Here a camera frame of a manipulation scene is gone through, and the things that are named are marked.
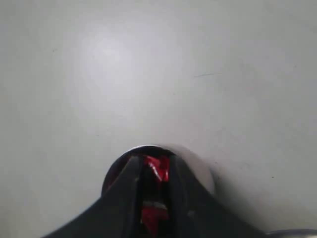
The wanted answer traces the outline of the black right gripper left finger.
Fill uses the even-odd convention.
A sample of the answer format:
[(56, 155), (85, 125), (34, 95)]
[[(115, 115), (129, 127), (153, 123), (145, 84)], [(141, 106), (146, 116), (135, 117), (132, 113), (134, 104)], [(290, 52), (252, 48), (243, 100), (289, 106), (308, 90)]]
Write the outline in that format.
[(47, 238), (134, 238), (142, 206), (143, 161), (129, 159), (112, 186), (89, 209)]

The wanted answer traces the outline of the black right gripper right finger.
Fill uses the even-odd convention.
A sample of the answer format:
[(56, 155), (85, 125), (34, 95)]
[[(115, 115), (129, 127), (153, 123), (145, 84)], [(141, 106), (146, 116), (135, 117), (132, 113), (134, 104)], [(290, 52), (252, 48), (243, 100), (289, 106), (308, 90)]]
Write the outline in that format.
[(196, 179), (186, 162), (167, 156), (165, 183), (170, 234), (165, 238), (264, 238), (263, 231), (230, 212)]

